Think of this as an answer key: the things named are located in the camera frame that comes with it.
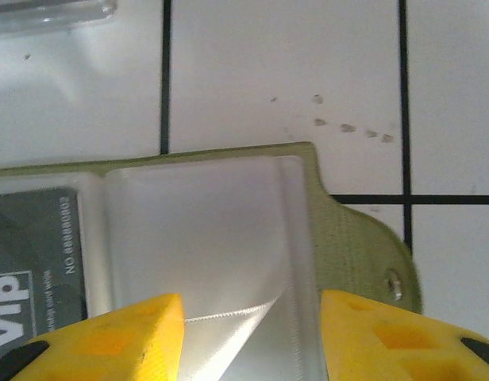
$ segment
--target black rubber tip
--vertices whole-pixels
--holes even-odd
[[[489,365],[489,344],[470,337],[462,337],[461,342]]]
[[[47,341],[35,341],[12,349],[0,359],[0,381],[10,381],[48,348]]]

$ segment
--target clear plastic container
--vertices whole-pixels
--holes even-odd
[[[65,27],[110,17],[116,0],[0,0],[0,34]]]

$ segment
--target white tile floor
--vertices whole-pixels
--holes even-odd
[[[0,165],[158,152],[161,7],[120,7],[0,38]],[[489,0],[408,7],[413,192],[489,194]],[[172,16],[173,152],[311,140],[331,193],[402,193],[396,1],[176,0]],[[352,207],[402,232],[401,206]],[[489,206],[415,206],[414,258],[426,313],[489,336]]]

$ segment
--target tile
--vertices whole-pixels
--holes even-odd
[[[361,204],[346,206],[383,222],[403,240],[403,205]]]
[[[408,2],[415,194],[489,194],[489,0]]]
[[[489,338],[489,206],[415,206],[425,314]]]
[[[173,152],[311,140],[331,193],[401,193],[396,1],[173,12]]]
[[[158,153],[162,2],[0,37],[0,166]]]

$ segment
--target black grout line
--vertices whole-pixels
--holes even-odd
[[[163,19],[162,72],[160,73],[162,81],[160,91],[160,155],[168,154],[170,148],[172,0],[164,0]]]
[[[412,252],[412,174],[410,173],[409,61],[407,44],[407,0],[399,0],[400,100],[402,107],[403,236]]]
[[[331,194],[341,204],[404,205],[402,194]],[[489,195],[481,194],[411,194],[413,205],[489,205]]]

